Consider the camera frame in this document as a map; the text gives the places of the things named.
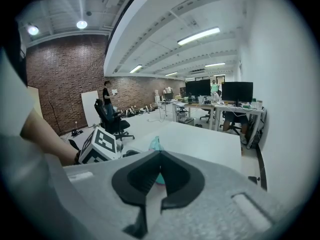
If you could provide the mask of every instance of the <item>fluorescent light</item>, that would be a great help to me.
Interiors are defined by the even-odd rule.
[[[138,65],[138,66],[136,66],[134,69],[132,69],[131,71],[130,71],[130,73],[134,73],[134,72],[136,72],[138,69],[140,69],[142,67],[142,65]]]
[[[35,36],[36,34],[39,33],[39,29],[36,26],[29,26],[27,31],[32,36]]]
[[[171,73],[171,74],[166,74],[165,76],[171,76],[171,75],[174,75],[174,74],[178,74],[178,72],[174,72],[174,73]]]
[[[186,43],[192,42],[192,41],[197,40],[199,38],[203,38],[203,37],[206,37],[206,36],[209,36],[212,34],[216,34],[219,32],[220,32],[220,29],[218,27],[210,28],[205,31],[201,31],[199,33],[193,34],[191,36],[188,36],[186,38],[179,40],[178,45],[182,46],[182,45],[185,45]]]
[[[77,22],[76,26],[77,26],[78,29],[83,30],[88,26],[88,23],[86,21],[84,21],[84,20],[80,20],[80,21]]]
[[[226,65],[226,63],[216,63],[216,64],[210,64],[210,65],[205,65],[205,67],[213,67],[213,66],[222,66],[222,65]]]

